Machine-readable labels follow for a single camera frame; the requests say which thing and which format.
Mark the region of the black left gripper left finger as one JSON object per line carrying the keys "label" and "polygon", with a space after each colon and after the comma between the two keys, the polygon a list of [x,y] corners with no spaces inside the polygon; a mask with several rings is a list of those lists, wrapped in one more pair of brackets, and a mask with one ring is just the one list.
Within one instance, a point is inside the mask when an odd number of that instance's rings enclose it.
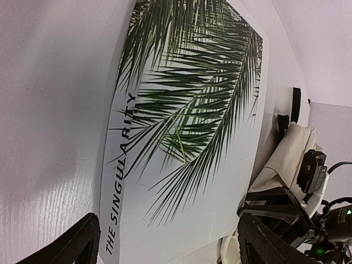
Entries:
{"label": "black left gripper left finger", "polygon": [[97,215],[88,213],[55,241],[19,263],[96,263],[100,235]]}

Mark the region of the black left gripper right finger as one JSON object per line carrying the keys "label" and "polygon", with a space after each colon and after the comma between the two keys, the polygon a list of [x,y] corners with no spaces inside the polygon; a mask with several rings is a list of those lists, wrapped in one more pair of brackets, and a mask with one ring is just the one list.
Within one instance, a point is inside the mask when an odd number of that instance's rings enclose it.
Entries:
{"label": "black left gripper right finger", "polygon": [[242,263],[317,263],[313,258],[288,245],[257,217],[250,214],[240,217],[238,233]]}

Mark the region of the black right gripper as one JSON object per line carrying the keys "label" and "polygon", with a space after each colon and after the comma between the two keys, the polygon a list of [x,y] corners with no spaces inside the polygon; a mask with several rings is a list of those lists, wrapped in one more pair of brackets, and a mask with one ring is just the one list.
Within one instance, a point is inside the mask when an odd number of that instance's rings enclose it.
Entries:
{"label": "black right gripper", "polygon": [[[329,175],[338,167],[351,165],[338,162],[327,168],[322,151],[308,150],[303,157],[296,183],[306,194],[304,202],[312,205],[314,194],[323,190]],[[249,192],[238,209],[238,216],[247,213],[257,217],[281,239],[294,239],[293,248],[311,245],[305,254],[322,263],[351,263],[351,197],[328,202],[316,197],[313,211],[306,213],[300,202],[286,187]]]}

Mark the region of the beige canvas student bag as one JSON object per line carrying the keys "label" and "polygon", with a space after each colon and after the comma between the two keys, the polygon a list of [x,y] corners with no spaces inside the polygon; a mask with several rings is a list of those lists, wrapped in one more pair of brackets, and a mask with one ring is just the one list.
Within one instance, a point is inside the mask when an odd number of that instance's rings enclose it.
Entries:
{"label": "beige canvas student bag", "polygon": [[[303,202],[305,194],[296,183],[304,154],[316,150],[316,130],[311,126],[301,126],[293,122],[293,108],[301,110],[301,106],[308,103],[303,98],[300,88],[293,88],[293,105],[291,123],[284,136],[276,147],[259,175],[249,187],[249,193],[269,190],[276,187],[287,187],[298,199]],[[238,242],[238,230],[232,235],[222,238],[219,248],[218,263],[241,263]]]}

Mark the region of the white Singularity book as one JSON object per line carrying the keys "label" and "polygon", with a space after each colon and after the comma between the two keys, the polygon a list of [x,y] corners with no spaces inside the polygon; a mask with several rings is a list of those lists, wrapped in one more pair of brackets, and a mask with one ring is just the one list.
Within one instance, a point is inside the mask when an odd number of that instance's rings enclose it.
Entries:
{"label": "white Singularity book", "polygon": [[251,178],[267,72],[241,1],[136,1],[104,148],[103,263],[216,254]]}

